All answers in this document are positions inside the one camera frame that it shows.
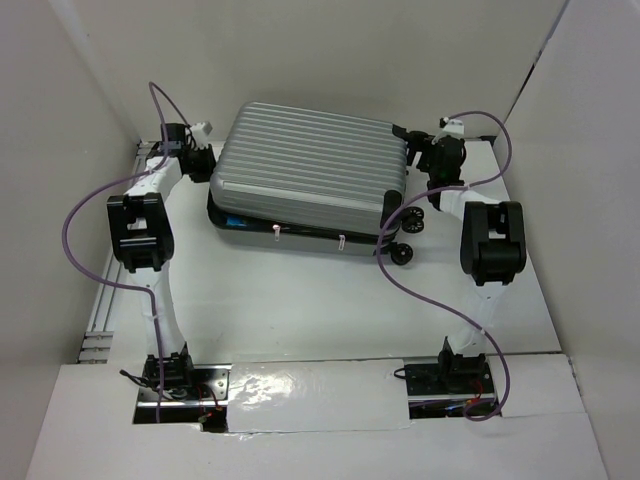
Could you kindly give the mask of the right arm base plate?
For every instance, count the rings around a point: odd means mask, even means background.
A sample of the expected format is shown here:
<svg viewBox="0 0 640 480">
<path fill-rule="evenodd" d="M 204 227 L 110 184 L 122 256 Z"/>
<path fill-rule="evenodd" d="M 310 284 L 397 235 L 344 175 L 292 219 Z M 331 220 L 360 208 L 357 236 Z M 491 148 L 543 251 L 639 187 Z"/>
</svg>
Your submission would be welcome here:
<svg viewBox="0 0 640 480">
<path fill-rule="evenodd" d="M 411 420 L 481 419 L 499 404 L 485 354 L 453 352 L 448 340 L 436 360 L 404 363 L 393 377 L 405 384 Z"/>
</svg>

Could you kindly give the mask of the light blue shirt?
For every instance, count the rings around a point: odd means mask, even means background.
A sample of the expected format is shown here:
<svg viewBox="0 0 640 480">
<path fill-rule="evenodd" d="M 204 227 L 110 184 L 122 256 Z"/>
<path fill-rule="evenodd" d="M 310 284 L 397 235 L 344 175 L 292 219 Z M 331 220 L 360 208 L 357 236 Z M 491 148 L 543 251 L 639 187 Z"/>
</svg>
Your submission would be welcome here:
<svg viewBox="0 0 640 480">
<path fill-rule="evenodd" d="M 254 223 L 244 217 L 235 215 L 227 215 L 224 221 L 224 227 L 227 229 L 249 229 L 255 228 Z"/>
</svg>

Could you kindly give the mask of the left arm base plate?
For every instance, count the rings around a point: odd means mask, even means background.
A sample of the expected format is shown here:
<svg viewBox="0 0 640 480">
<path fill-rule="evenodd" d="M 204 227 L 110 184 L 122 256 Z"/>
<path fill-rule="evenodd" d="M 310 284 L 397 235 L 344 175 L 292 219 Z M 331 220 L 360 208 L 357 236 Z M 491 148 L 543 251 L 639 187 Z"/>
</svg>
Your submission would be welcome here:
<svg viewBox="0 0 640 480">
<path fill-rule="evenodd" d="M 232 365 L 200 364 L 192 371 L 191 386 L 170 386 L 159 395 L 158 388 L 144 375 L 125 369 L 119 374 L 137 387 L 134 425 L 195 424 L 209 433 L 227 433 L 227 406 Z"/>
</svg>

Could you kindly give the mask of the grey suitcase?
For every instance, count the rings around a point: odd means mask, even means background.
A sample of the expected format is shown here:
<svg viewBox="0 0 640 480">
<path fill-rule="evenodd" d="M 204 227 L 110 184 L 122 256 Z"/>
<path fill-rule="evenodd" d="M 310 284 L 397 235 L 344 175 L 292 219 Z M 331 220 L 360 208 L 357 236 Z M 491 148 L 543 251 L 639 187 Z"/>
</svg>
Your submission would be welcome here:
<svg viewBox="0 0 640 480">
<path fill-rule="evenodd" d="M 404 204 L 408 146 L 395 124 L 259 101 L 237 113 L 209 181 L 207 214 L 229 243 L 408 264 L 399 233 L 424 212 Z M 225 217 L 255 228 L 227 229 Z"/>
</svg>

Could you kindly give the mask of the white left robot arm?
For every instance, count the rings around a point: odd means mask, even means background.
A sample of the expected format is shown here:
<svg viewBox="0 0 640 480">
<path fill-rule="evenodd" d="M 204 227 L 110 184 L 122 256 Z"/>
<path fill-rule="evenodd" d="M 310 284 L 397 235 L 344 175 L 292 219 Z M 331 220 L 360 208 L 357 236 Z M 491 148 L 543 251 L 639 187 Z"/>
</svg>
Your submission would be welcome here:
<svg viewBox="0 0 640 480">
<path fill-rule="evenodd" d="M 175 240 L 165 200 L 185 176 L 195 183 L 210 179 L 215 167 L 211 132 L 208 121 L 169 124 L 167 138 L 148 155 L 141 178 L 124 194 L 107 200 L 114 256 L 132 285 L 147 295 L 141 301 L 147 353 L 140 384 L 162 399 L 189 397 L 198 377 L 171 295 Z"/>
</svg>

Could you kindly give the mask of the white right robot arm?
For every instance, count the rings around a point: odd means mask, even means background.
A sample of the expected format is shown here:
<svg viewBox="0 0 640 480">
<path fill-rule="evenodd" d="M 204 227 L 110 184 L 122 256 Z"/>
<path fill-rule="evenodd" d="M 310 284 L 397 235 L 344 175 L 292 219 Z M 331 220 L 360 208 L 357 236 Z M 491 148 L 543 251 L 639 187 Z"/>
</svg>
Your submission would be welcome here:
<svg viewBox="0 0 640 480">
<path fill-rule="evenodd" d="M 471 286 L 462 326 L 443 345 L 454 358 L 436 369 L 438 384 L 448 392 L 469 383 L 471 369 L 460 358 L 486 352 L 485 333 L 498 300 L 527 262 L 522 205 L 486 197 L 462 179 L 467 156 L 464 130 L 461 119 L 443 117 L 437 134 L 413 133 L 408 142 L 410 157 L 421 154 L 417 168 L 428 175 L 429 203 L 462 225 L 459 259 Z"/>
</svg>

